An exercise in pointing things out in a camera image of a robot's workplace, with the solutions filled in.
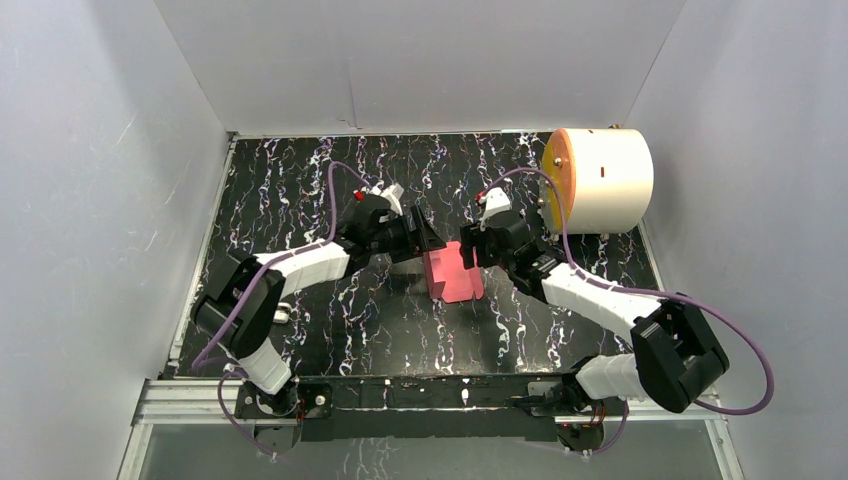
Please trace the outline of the pink cardboard box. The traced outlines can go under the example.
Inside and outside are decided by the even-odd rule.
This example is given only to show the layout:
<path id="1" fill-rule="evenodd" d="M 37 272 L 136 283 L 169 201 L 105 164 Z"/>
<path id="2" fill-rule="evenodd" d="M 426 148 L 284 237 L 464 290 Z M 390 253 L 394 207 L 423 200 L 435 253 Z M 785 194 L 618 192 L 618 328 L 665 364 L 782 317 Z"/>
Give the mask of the pink cardboard box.
<path id="1" fill-rule="evenodd" d="M 431 299 L 459 303 L 483 297 L 484 285 L 480 269 L 465 268 L 460 246 L 459 241 L 449 241 L 444 248 L 423 255 Z"/>

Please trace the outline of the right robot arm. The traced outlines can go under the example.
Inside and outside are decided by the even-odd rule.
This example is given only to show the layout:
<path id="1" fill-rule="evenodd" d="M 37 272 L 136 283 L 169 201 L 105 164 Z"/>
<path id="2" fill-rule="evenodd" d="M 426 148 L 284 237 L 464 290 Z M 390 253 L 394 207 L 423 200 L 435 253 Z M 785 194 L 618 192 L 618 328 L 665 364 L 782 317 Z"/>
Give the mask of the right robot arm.
<path id="1" fill-rule="evenodd" d="M 649 398 L 681 413 L 729 370 L 699 309 L 630 293 L 573 267 L 562 252 L 535 238 L 516 211 L 462 227 L 460 254 L 465 267 L 498 267 L 519 292 L 591 320 L 627 343 L 625 354 L 589 356 L 564 374 L 564 403 L 577 414 L 613 397 Z"/>

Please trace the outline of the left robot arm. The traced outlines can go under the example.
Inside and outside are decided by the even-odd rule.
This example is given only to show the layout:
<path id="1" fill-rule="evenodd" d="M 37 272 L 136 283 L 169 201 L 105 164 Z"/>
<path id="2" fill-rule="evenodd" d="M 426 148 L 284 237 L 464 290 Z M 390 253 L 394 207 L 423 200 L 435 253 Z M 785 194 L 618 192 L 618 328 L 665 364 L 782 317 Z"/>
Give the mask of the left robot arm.
<path id="1" fill-rule="evenodd" d="M 419 206 L 394 211 L 388 200 L 367 195 L 327 240 L 261 259 L 241 250 L 228 254 L 192 305 L 190 320 L 235 361 L 275 416 L 299 402 L 289 364 L 270 339 L 280 301 L 316 284 L 347 278 L 371 258 L 394 263 L 444 248 Z"/>

